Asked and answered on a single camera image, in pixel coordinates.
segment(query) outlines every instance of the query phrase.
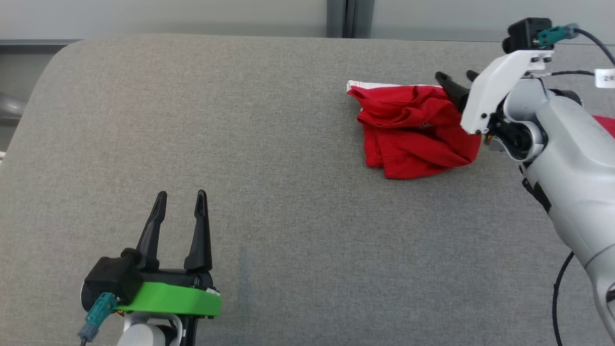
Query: green plastic part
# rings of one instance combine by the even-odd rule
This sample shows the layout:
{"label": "green plastic part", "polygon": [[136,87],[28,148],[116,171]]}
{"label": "green plastic part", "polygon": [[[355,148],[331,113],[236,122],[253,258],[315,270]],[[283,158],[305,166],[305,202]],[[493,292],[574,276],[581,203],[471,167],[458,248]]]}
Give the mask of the green plastic part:
{"label": "green plastic part", "polygon": [[144,282],[130,305],[116,310],[173,313],[191,316],[220,316],[222,300],[215,293],[165,283]]}

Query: black cable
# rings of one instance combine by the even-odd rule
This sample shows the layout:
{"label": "black cable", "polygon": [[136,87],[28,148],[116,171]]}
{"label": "black cable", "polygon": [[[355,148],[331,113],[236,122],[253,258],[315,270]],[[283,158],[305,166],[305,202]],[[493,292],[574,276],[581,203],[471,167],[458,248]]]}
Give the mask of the black cable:
{"label": "black cable", "polygon": [[598,45],[598,47],[600,47],[600,49],[602,49],[602,51],[606,54],[606,56],[609,58],[609,60],[611,61],[611,63],[613,63],[613,65],[615,65],[615,58],[613,57],[613,54],[611,54],[611,52],[609,51],[609,49],[605,46],[605,44],[603,44],[598,38],[596,38],[596,36],[588,33],[587,31],[583,30],[583,29],[579,29],[579,28],[575,28],[574,29],[575,33],[579,33],[583,36],[585,36],[586,38],[589,38],[590,40],[592,40],[595,44]]}
{"label": "black cable", "polygon": [[555,333],[555,341],[557,342],[557,346],[561,346],[560,328],[557,326],[557,296],[560,294],[561,278],[564,276],[564,272],[566,271],[566,268],[568,268],[568,264],[573,257],[574,252],[570,252],[570,255],[568,255],[568,258],[561,266],[560,273],[557,275],[557,280],[555,280],[555,284],[553,285],[553,305],[551,306],[551,314],[553,315],[553,332]]}
{"label": "black cable", "polygon": [[584,74],[586,76],[593,76],[593,72],[584,70],[551,72],[552,76],[561,76],[563,74]]}

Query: cable connector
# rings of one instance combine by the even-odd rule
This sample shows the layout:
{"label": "cable connector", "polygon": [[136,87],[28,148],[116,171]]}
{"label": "cable connector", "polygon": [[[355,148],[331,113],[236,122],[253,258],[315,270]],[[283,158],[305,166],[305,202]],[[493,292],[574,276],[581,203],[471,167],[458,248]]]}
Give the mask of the cable connector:
{"label": "cable connector", "polygon": [[82,344],[94,341],[98,334],[98,328],[115,311],[116,307],[117,299],[111,293],[104,292],[98,297],[85,317],[85,324],[77,333],[77,336],[82,340]]}
{"label": "cable connector", "polygon": [[547,47],[564,39],[575,38],[579,36],[579,33],[575,32],[574,29],[578,28],[579,25],[577,23],[570,23],[568,25],[555,26],[551,29],[542,30],[536,36],[534,43],[538,47]]}

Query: gray tabletop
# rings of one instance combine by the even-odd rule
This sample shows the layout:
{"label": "gray tabletop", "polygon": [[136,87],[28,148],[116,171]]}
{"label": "gray tabletop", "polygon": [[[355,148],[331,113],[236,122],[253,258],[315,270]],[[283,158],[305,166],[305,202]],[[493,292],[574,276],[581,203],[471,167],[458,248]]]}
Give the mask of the gray tabletop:
{"label": "gray tabletop", "polygon": [[[51,61],[0,166],[0,344],[76,344],[81,283],[135,246],[169,194],[162,267],[181,267],[194,199],[210,202],[220,318],[199,345],[553,345],[568,255],[515,164],[482,150],[411,181],[364,163],[348,79],[458,81],[499,44],[144,35],[82,41]],[[551,69],[608,67],[558,46]],[[612,92],[553,77],[594,114]],[[576,260],[566,345],[611,344]],[[114,345],[121,317],[96,339]]]}

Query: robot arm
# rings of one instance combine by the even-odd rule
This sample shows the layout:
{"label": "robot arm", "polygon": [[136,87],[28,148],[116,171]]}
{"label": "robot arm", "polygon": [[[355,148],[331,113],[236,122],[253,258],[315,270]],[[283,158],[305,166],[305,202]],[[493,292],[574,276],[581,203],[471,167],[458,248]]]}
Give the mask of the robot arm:
{"label": "robot arm", "polygon": [[523,78],[551,59],[553,46],[541,49],[536,39],[543,30],[553,31],[546,18],[512,25],[504,42],[508,54],[480,73],[465,94],[445,74],[436,78],[462,112],[461,126],[485,134],[487,144],[501,143],[521,163],[524,186],[585,268],[615,340],[615,138],[574,92]]}

